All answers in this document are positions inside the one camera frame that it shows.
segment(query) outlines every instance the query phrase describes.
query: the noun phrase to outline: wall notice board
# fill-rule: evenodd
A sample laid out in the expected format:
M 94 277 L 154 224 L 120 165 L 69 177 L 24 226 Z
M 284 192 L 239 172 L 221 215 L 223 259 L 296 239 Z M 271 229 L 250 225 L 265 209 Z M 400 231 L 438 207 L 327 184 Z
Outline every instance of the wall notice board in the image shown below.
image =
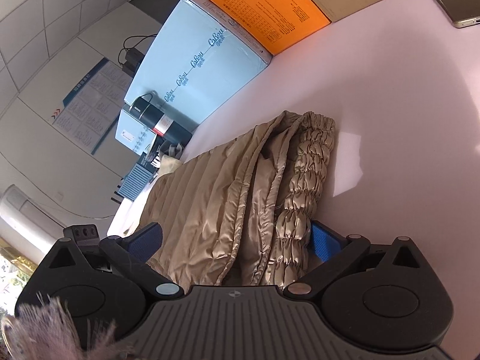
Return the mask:
M 131 77 L 103 58 L 52 113 L 56 130 L 90 155 L 95 155 L 114 129 Z

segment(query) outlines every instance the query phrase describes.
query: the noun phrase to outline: air conditioner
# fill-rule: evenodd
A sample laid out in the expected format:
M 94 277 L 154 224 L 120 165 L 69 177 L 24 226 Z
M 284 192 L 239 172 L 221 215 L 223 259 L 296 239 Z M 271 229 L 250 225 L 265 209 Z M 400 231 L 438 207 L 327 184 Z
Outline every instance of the air conditioner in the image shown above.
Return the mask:
M 16 185 L 10 185 L 0 199 L 0 218 L 45 254 L 65 227 Z

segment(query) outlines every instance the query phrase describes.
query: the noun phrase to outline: orange box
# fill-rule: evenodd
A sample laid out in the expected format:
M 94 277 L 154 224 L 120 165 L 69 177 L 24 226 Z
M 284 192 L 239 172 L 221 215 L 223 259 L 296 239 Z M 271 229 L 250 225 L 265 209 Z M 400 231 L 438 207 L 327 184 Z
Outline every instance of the orange box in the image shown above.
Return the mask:
M 273 55 L 330 23 L 312 0 L 210 0 Z

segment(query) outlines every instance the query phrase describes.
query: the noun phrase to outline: beige down jacket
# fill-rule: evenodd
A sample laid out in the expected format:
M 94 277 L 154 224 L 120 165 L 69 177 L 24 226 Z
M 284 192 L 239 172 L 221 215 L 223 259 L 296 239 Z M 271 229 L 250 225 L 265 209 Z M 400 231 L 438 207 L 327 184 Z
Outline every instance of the beige down jacket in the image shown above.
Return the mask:
M 160 178 L 139 225 L 163 228 L 149 265 L 185 290 L 222 284 L 234 263 L 245 286 L 295 281 L 334 133 L 328 117 L 284 111 Z

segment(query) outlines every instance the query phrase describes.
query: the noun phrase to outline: metal rivet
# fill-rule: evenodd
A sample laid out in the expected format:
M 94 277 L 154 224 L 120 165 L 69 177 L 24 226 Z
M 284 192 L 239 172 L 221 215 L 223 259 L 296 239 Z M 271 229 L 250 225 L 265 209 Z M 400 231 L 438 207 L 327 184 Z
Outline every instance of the metal rivet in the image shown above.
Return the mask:
M 180 287 L 177 286 L 175 283 L 164 283 L 157 286 L 155 290 L 160 295 L 174 295 L 180 290 Z
M 287 288 L 289 292 L 294 295 L 306 295 L 311 291 L 311 287 L 306 283 L 293 283 Z

